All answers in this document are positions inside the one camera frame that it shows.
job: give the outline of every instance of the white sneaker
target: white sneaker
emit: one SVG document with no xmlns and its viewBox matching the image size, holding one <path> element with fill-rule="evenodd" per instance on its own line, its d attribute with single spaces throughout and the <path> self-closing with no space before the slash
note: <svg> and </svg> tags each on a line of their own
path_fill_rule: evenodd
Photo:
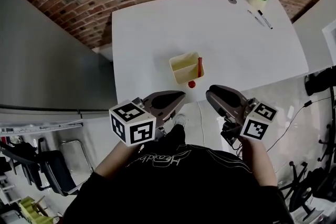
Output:
<svg viewBox="0 0 336 224">
<path fill-rule="evenodd" d="M 182 125 L 184 128 L 187 124 L 187 118 L 185 117 L 184 114 L 177 114 L 174 120 L 174 126 L 180 124 Z"/>
</svg>

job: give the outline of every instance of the shirt sleeve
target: shirt sleeve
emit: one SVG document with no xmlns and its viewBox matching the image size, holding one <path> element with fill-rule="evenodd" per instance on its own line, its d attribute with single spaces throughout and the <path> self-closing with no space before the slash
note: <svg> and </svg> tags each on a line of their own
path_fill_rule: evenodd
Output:
<svg viewBox="0 0 336 224">
<path fill-rule="evenodd" d="M 80 188 L 79 194 L 64 213 L 64 224 L 87 223 L 98 212 L 105 210 L 106 202 L 101 199 L 111 185 L 108 179 L 92 173 L 90 178 Z"/>
<path fill-rule="evenodd" d="M 263 212 L 270 223 L 294 224 L 282 192 L 274 186 L 260 187 Z"/>
</svg>

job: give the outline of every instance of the black shirt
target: black shirt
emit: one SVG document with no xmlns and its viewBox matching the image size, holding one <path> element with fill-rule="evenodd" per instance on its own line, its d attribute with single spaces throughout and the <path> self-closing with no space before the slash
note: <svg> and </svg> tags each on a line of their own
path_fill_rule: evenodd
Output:
<svg viewBox="0 0 336 224">
<path fill-rule="evenodd" d="M 64 223 L 293 223 L 277 187 L 231 153 L 195 145 L 141 151 L 113 180 L 93 173 Z"/>
</svg>

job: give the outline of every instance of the divided storage box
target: divided storage box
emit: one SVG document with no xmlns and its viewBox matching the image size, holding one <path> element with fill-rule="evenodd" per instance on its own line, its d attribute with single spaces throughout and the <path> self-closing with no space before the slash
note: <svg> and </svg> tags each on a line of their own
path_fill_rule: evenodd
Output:
<svg viewBox="0 0 336 224">
<path fill-rule="evenodd" d="M 175 80 L 178 84 L 188 83 L 198 79 L 198 58 L 197 52 L 173 57 L 169 60 L 170 66 L 174 73 Z M 204 76 L 203 63 L 201 64 L 201 77 Z"/>
</svg>

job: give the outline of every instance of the tile floor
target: tile floor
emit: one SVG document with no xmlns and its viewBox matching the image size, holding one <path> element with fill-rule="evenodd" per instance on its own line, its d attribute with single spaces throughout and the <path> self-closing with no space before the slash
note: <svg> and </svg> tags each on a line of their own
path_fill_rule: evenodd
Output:
<svg viewBox="0 0 336 224">
<path fill-rule="evenodd" d="M 267 137 L 265 137 L 266 148 L 270 148 L 276 139 L 284 133 L 294 115 L 307 101 L 316 101 L 330 96 L 330 92 L 325 91 L 311 98 L 308 97 L 304 89 L 303 78 L 279 81 L 244 91 L 243 94 L 247 98 L 256 97 L 258 100 L 263 100 L 279 110 L 276 123 L 268 131 Z M 219 127 L 221 118 L 206 100 L 199 103 L 186 104 L 181 113 L 184 113 L 188 118 L 185 129 L 186 143 L 205 145 L 214 150 L 234 152 L 221 138 L 221 127 Z M 297 165 L 305 161 L 309 164 L 309 170 L 321 165 L 321 163 L 317 162 L 317 158 L 322 155 L 322 146 L 318 144 L 318 140 L 325 137 L 327 132 L 326 125 L 330 120 L 330 99 L 313 103 L 300 111 L 286 135 L 269 152 L 279 182 L 291 179 L 292 172 L 288 165 L 289 161 L 294 161 Z M 168 132 L 172 126 L 172 122 L 166 123 L 166 131 Z M 81 140 L 90 163 L 93 167 L 96 167 L 118 142 L 118 139 L 111 133 L 110 128 L 109 118 L 106 117 L 85 120 L 82 128 L 45 133 L 43 136 L 47 138 L 50 148 L 56 148 L 61 141 Z M 27 137 L 27 140 L 32 143 L 36 142 L 37 139 L 38 136 Z M 70 158 L 71 160 L 67 161 L 71 167 L 80 167 L 80 165 L 76 165 L 76 162 L 83 160 L 76 159 L 74 155 Z M 89 172 L 80 171 L 80 169 L 73 169 L 72 174 L 77 183 L 89 176 Z M 8 172 L 7 176 L 16 185 L 17 191 L 22 197 L 29 195 L 39 199 L 45 195 L 45 205 L 55 214 L 57 212 L 64 213 L 73 200 L 71 196 L 62 197 L 54 194 L 51 190 L 39 192 L 34 186 L 28 186 L 20 167 L 18 168 L 18 176 L 14 176 L 13 172 Z M 326 207 L 330 212 L 334 210 L 334 205 L 331 203 L 327 204 Z"/>
</svg>

